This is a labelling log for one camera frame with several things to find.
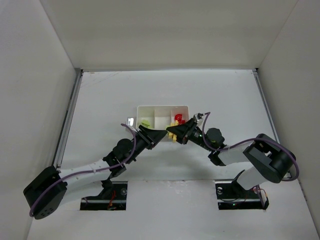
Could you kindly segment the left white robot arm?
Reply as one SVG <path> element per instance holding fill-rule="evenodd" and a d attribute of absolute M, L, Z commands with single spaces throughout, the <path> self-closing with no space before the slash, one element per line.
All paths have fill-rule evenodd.
<path fill-rule="evenodd" d="M 119 140 L 107 156 L 96 162 L 70 169 L 57 169 L 51 165 L 42 170 L 23 190 L 30 207 L 29 216 L 40 220 L 63 203 L 107 191 L 111 179 L 122 174 L 125 165 L 135 161 L 142 151 L 152 150 L 167 131 L 140 125 L 131 134 L 132 139 Z"/>

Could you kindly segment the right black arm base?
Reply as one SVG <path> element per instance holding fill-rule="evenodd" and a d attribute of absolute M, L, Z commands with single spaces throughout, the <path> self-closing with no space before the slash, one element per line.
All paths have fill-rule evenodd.
<path fill-rule="evenodd" d="M 219 210 L 266 210 L 270 201 L 266 191 L 256 185 L 249 190 L 236 182 L 222 180 L 215 182 Z"/>

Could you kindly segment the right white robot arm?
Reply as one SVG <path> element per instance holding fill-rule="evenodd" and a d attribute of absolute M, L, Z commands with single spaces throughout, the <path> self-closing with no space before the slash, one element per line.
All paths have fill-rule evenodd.
<path fill-rule="evenodd" d="M 216 166 L 251 163 L 251 168 L 242 170 L 233 179 L 232 186 L 236 190 L 250 190 L 264 182 L 278 184 L 284 181 L 291 167 L 297 166 L 296 157 L 291 151 L 263 133 L 234 146 L 227 146 L 218 128 L 209 128 L 204 132 L 194 118 L 180 125 L 169 126 L 166 130 L 175 135 L 181 145 L 190 141 L 209 151 L 208 158 Z"/>

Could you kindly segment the red round lego piece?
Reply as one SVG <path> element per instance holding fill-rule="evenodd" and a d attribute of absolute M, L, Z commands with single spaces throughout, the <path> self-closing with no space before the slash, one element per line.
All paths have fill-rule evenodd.
<path fill-rule="evenodd" d="M 178 124 L 183 124 L 185 123 L 184 117 L 181 113 L 178 113 L 174 116 L 174 122 Z"/>

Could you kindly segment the green lego brick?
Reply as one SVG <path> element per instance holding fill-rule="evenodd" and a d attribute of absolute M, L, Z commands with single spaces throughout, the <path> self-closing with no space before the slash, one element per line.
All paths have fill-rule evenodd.
<path fill-rule="evenodd" d="M 148 129 L 150 129 L 152 126 L 151 126 L 151 123 L 148 121 L 148 120 L 146 120 L 146 119 L 143 119 L 142 121 L 141 121 L 141 125 L 143 126 L 143 127 L 145 127 L 145 128 L 148 128 Z"/>

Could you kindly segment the yellow lego piece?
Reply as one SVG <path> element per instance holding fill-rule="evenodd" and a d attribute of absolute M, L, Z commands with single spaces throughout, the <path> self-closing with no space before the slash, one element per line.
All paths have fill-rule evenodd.
<path fill-rule="evenodd" d="M 178 126 L 178 125 L 182 125 L 185 123 L 185 120 L 181 120 L 181 121 L 178 121 L 178 120 L 175 120 L 174 122 L 171 122 L 170 125 L 167 125 L 166 127 L 175 127 L 175 126 Z M 176 143 L 177 142 L 177 136 L 171 132 L 168 132 L 168 138 L 169 139 L 172 139 L 172 142 L 173 143 Z"/>

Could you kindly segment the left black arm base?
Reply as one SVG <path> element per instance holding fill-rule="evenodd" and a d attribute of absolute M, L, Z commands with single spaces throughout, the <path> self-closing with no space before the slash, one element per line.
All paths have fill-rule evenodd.
<path fill-rule="evenodd" d="M 125 211 L 127 208 L 128 182 L 114 181 L 112 187 L 97 196 L 81 199 L 81 211 Z"/>

